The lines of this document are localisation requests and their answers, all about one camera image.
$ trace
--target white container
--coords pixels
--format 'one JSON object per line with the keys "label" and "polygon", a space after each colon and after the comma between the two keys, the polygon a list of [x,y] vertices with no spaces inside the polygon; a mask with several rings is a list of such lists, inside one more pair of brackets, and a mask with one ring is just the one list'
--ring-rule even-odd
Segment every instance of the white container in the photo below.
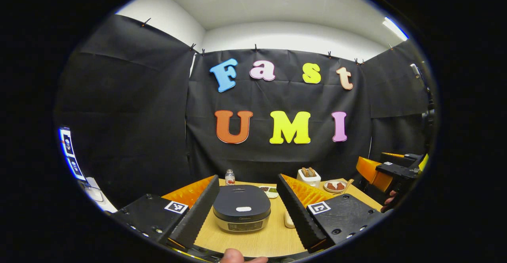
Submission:
{"label": "white container", "polygon": [[320,184],[320,176],[317,173],[317,171],[315,171],[315,175],[316,176],[314,177],[305,177],[305,175],[303,174],[303,169],[299,169],[297,171],[297,180],[307,183],[312,187],[318,187],[318,185]]}

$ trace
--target monitor screen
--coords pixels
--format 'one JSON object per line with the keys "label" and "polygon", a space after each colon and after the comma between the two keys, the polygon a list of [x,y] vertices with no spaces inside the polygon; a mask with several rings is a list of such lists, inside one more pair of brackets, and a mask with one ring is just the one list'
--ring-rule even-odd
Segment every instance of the monitor screen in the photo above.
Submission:
{"label": "monitor screen", "polygon": [[79,168],[78,161],[76,160],[76,155],[74,154],[74,147],[72,146],[72,138],[71,138],[71,129],[68,126],[60,126],[59,132],[63,155],[65,155],[65,160],[67,161],[69,169],[72,171],[74,177],[76,177],[79,180],[86,181],[85,175]]}

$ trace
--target finger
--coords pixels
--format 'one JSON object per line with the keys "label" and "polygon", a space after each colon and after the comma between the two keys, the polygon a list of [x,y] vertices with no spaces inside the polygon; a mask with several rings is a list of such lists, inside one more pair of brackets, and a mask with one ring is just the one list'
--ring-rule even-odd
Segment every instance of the finger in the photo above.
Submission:
{"label": "finger", "polygon": [[393,199],[394,199],[394,197],[393,198],[388,198],[387,200],[385,200],[384,205],[388,205],[390,202],[393,201]]}
{"label": "finger", "polygon": [[255,259],[252,259],[250,261],[246,261],[248,263],[267,263],[268,257],[257,257]]}
{"label": "finger", "polygon": [[239,252],[239,250],[234,248],[227,248],[223,253],[222,259],[220,259],[220,263],[244,263],[245,258],[243,254]]}

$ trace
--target table surface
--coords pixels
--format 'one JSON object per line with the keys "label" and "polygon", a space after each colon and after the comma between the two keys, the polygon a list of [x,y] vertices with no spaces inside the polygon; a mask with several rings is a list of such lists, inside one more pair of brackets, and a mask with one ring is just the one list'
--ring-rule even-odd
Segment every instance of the table surface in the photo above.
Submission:
{"label": "table surface", "polygon": [[[322,181],[320,183],[319,189],[332,194],[323,188],[324,182],[325,181]],[[236,184],[276,187],[276,184],[240,181],[236,181]],[[219,185],[225,186],[225,180],[219,179]],[[353,185],[350,185],[346,192],[378,211],[380,211],[382,207],[382,205],[375,202],[375,200]],[[252,233],[232,234],[223,231],[215,223],[213,209],[210,209],[194,244],[216,252],[225,252],[227,248],[235,248],[241,251],[243,256],[246,257],[274,257],[306,252],[306,249],[297,236],[296,230],[287,228],[284,224],[284,213],[286,212],[286,208],[280,196],[271,198],[270,201],[271,215],[268,219],[268,224],[263,229]]]}

